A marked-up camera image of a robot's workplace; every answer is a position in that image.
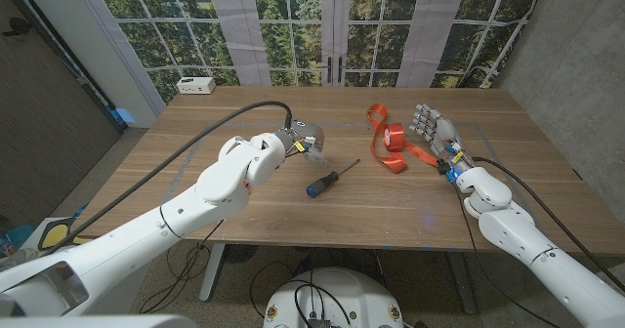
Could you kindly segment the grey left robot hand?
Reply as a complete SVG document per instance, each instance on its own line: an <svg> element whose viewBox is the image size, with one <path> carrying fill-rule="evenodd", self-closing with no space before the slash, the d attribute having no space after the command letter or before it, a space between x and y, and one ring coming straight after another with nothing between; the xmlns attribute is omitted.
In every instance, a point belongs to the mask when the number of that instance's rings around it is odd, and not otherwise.
<svg viewBox="0 0 625 328"><path fill-rule="evenodd" d="M318 125L292 119L289 128L282 128L275 134L284 145L286 157L301 154L314 165L322 167L329 165L322 152L325 140L324 133Z"/></svg>

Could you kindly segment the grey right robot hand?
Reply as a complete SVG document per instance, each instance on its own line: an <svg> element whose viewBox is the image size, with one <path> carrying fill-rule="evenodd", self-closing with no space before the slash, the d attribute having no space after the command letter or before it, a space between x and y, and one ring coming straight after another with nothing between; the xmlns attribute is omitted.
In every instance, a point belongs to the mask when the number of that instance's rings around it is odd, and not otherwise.
<svg viewBox="0 0 625 328"><path fill-rule="evenodd" d="M474 168L472 157L465 151L459 133L442 113L425 103L416 105L409 129L431 146L435 157L458 174Z"/></svg>

